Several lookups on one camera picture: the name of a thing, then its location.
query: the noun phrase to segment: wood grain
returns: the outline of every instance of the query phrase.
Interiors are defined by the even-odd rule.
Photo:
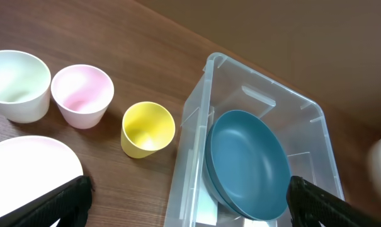
[[[52,75],[71,64],[90,64],[113,80],[115,96],[110,108],[89,130],[70,127],[54,103],[43,119],[32,124],[15,124],[0,115],[0,141],[23,135],[49,136],[76,152],[96,189],[88,226],[163,225],[183,104],[212,52],[228,54],[289,86],[133,1],[0,1],[1,49],[38,56]],[[140,101],[165,106],[178,133],[163,151],[134,160],[120,147],[120,127],[124,111]],[[317,101],[327,117],[347,200],[381,218],[381,205],[365,174],[367,149],[381,133]]]

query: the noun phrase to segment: gray plastic tub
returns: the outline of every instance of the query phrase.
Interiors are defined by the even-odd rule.
[[[269,223],[250,221],[225,210],[205,188],[202,171],[207,132],[229,110],[245,110],[259,117],[280,140],[293,175],[344,200],[320,106],[230,57],[214,53],[183,109],[164,227],[291,226],[288,209]]]

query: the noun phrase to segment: wooden table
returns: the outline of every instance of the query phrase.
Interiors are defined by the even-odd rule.
[[[0,115],[0,141],[49,136],[76,152],[96,189],[88,226],[163,225],[179,133],[165,150],[141,160],[129,158],[120,147],[121,119],[129,106],[146,100],[164,105],[179,132],[183,104],[212,52],[230,55],[293,88],[133,1],[0,0],[1,49],[38,56],[53,76],[71,64],[94,65],[115,84],[110,108],[89,130],[70,127],[54,103],[42,120],[32,124],[15,124]],[[346,200],[381,218],[381,205],[365,171],[365,155],[381,132],[319,104],[326,114]]]

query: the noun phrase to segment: clear plastic container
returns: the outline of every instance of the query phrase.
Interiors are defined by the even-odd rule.
[[[276,221],[251,221],[226,211],[206,190],[202,174],[206,135],[214,121],[229,110],[245,110],[259,117],[280,140],[293,175],[344,200],[320,106],[230,57],[214,53],[183,109],[164,227],[291,226],[288,210]]]

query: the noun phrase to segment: cup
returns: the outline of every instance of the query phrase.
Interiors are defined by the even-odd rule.
[[[60,70],[53,78],[51,90],[64,119],[77,129],[94,127],[115,92],[104,71],[84,64]]]
[[[34,55],[0,50],[0,114],[17,123],[41,119],[49,108],[51,79],[49,68]]]
[[[144,158],[165,148],[175,134],[172,115],[160,104],[140,102],[123,116],[121,145],[132,158]]]

